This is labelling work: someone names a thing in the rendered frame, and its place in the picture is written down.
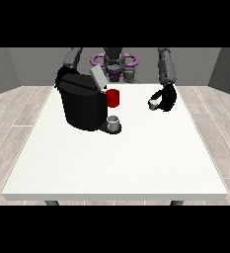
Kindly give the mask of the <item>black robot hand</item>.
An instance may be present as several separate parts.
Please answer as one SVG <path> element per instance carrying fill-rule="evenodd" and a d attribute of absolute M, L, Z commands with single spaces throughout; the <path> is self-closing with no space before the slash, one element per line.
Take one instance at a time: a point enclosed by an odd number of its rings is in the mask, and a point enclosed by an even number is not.
<path fill-rule="evenodd" d="M 54 87 L 57 88 L 58 85 L 61 83 L 61 82 L 65 82 L 65 83 L 69 83 L 71 84 L 71 81 L 67 78 L 65 78 L 65 75 L 75 75 L 75 74 L 78 74 L 78 71 L 75 70 L 74 68 L 70 68 L 70 67 L 67 67 L 67 66 L 62 66 L 58 71 L 57 71 L 57 76 L 55 78 L 55 85 Z"/>
<path fill-rule="evenodd" d="M 157 91 L 150 100 L 157 100 L 159 105 L 156 110 L 170 112 L 177 100 L 177 92 L 173 84 L 167 84 L 162 90 Z"/>

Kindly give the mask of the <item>small grey cup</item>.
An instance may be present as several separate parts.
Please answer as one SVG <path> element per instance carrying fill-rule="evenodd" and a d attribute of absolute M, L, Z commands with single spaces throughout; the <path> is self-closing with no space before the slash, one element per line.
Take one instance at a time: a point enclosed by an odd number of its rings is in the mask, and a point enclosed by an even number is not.
<path fill-rule="evenodd" d="M 107 118 L 108 130 L 116 131 L 119 128 L 119 119 L 117 116 L 109 116 Z"/>

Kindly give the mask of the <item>red pod holder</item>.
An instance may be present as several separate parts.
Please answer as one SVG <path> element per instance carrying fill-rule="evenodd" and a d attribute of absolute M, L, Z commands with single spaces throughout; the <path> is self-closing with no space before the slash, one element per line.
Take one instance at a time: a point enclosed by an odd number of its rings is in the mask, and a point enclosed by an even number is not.
<path fill-rule="evenodd" d="M 107 106 L 115 108 L 119 105 L 119 91 L 117 89 L 109 89 L 106 91 Z"/>

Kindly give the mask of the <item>black coffee machine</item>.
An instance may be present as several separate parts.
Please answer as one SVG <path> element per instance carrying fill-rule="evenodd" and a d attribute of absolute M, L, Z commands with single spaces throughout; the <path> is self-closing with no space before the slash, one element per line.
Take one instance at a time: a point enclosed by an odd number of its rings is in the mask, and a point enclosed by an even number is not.
<path fill-rule="evenodd" d="M 91 75 L 65 75 L 71 84 L 61 82 L 57 89 L 61 95 L 67 122 L 81 130 L 102 130 L 109 134 L 121 132 L 121 124 L 116 131 L 108 130 L 108 106 L 106 91 L 98 89 Z"/>

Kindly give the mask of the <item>pale grey machine lid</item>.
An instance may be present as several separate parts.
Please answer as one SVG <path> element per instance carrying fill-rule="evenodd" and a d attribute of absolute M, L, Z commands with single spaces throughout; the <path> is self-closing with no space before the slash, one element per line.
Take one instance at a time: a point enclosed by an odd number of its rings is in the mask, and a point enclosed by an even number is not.
<path fill-rule="evenodd" d="M 100 65 L 96 65 L 92 67 L 89 70 L 90 74 L 94 78 L 94 81 L 96 82 L 98 88 L 100 90 L 103 90 L 107 84 L 109 83 L 108 79 L 106 78 L 103 69 L 101 68 Z"/>

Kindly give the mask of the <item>small grey coffee pod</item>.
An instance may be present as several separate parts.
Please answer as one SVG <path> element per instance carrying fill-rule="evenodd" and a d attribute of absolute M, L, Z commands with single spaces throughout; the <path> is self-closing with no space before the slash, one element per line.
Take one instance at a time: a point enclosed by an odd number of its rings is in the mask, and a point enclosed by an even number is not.
<path fill-rule="evenodd" d="M 158 105 L 159 105 L 159 102 L 157 100 L 150 100 L 148 102 L 148 105 L 149 105 L 149 109 L 151 111 L 155 111 L 157 109 Z"/>

